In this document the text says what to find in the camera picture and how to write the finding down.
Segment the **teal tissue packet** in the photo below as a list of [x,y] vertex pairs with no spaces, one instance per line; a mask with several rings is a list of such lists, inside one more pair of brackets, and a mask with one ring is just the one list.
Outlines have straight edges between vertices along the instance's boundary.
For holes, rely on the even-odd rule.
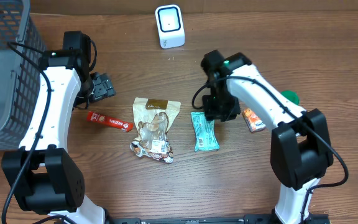
[[195,152],[219,150],[214,120],[208,121],[204,112],[191,112],[191,121],[195,131]]

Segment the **red snack bar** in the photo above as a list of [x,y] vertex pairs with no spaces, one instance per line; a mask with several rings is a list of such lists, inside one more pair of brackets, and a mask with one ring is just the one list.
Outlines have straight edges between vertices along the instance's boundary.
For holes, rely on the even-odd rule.
[[109,126],[112,128],[116,128],[116,129],[120,129],[123,130],[125,132],[129,132],[133,129],[134,124],[133,123],[128,123],[126,121],[122,121],[120,119],[116,119],[104,114],[100,114],[94,111],[89,111],[87,118],[88,121],[94,122],[94,123],[98,123],[98,124],[103,124],[105,126]]

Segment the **orange snack packet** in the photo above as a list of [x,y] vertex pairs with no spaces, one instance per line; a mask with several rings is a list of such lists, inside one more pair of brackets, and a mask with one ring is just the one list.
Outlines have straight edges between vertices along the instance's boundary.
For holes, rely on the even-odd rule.
[[243,118],[245,119],[250,132],[262,131],[266,128],[266,125],[262,120],[249,108],[242,112]]

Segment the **clear brown snack bag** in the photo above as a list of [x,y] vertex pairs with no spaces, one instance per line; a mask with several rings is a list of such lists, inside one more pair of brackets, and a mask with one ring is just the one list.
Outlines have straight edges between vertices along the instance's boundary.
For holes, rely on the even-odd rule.
[[173,149],[167,138],[181,103],[171,100],[135,98],[132,105],[137,137],[130,149],[138,157],[149,157],[167,164],[173,162]]

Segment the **green lid Knorr jar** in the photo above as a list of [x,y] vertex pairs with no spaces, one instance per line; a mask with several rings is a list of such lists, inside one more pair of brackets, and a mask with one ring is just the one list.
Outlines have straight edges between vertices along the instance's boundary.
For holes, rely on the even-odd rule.
[[292,103],[299,105],[300,104],[300,98],[299,96],[292,90],[284,90],[281,92],[281,94],[288,99],[289,101],[291,101]]

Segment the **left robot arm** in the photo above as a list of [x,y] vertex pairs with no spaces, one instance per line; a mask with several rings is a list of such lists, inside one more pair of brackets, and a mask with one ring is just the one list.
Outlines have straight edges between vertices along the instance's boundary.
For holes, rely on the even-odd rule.
[[67,152],[71,113],[112,97],[107,74],[94,72],[95,42],[80,31],[67,31],[60,50],[42,51],[38,62],[20,54],[41,77],[39,95],[27,132],[16,151],[5,152],[1,166],[11,189],[1,221],[15,198],[23,211],[45,215],[41,223],[113,223],[109,212],[85,194],[83,173]]

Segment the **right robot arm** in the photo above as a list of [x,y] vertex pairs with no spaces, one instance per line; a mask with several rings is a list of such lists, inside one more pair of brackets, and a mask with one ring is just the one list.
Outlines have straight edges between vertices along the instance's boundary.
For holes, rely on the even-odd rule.
[[243,102],[271,133],[270,165],[280,181],[279,200],[269,214],[248,214],[244,223],[329,223],[309,212],[313,187],[333,164],[326,118],[285,98],[244,54],[224,58],[217,50],[204,55],[201,68],[211,93],[202,97],[208,120],[236,118]]

